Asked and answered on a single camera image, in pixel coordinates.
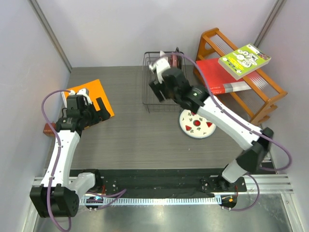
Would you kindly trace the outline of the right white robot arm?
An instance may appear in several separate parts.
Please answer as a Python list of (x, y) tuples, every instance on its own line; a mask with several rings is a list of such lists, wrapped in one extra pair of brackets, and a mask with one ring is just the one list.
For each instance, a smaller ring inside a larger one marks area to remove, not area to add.
[(242, 148), (242, 153), (225, 166), (218, 178), (220, 189), (231, 190), (241, 176), (259, 168), (270, 150), (268, 139), (273, 137), (272, 129), (263, 130), (239, 117), (216, 97), (211, 97), (203, 85), (190, 85), (178, 68), (167, 68), (161, 73), (156, 69), (151, 71), (156, 78), (149, 86), (159, 101), (172, 99), (182, 109), (208, 119)]

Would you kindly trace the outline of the pink polka dot plate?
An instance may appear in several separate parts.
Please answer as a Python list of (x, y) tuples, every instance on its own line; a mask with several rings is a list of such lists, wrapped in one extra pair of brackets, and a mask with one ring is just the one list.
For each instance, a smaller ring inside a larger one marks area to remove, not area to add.
[(171, 67), (175, 67), (175, 68), (178, 68), (179, 67), (179, 62), (178, 62), (178, 56), (177, 55), (170, 55), (169, 58), (169, 64)]

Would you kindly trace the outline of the black wire dish rack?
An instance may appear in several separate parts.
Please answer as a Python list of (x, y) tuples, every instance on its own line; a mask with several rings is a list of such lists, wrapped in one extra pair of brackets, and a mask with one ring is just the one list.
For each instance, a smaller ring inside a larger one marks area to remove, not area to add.
[(149, 65), (160, 57), (159, 51), (147, 51), (143, 55), (142, 64), (142, 104), (146, 110), (151, 112), (169, 112), (180, 111), (179, 105), (173, 100), (166, 99), (165, 95), (160, 91), (159, 95), (150, 87), (150, 83), (157, 79), (156, 73), (149, 69)]

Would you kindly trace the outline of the black rimmed beige plate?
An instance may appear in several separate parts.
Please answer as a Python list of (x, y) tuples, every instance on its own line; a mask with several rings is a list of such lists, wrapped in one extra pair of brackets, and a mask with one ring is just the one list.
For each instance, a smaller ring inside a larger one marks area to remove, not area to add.
[[(176, 52), (176, 53), (180, 53), (180, 50), (179, 50), (178, 47), (176, 47), (175, 52)], [(175, 56), (175, 60), (176, 60), (176, 67), (177, 67), (178, 69), (182, 69), (182, 57), (176, 55), (176, 56)]]

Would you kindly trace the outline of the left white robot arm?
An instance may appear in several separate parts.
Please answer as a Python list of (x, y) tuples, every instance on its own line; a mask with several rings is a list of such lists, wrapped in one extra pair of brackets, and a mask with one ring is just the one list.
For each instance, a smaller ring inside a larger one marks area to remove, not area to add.
[(30, 198), (42, 218), (74, 217), (81, 197), (89, 190), (97, 193), (103, 181), (97, 169), (84, 169), (70, 181), (70, 168), (77, 144), (85, 128), (111, 117), (101, 97), (96, 98), (99, 109), (85, 94), (67, 97), (65, 113), (56, 123), (55, 146), (47, 172), (38, 187), (30, 191)]

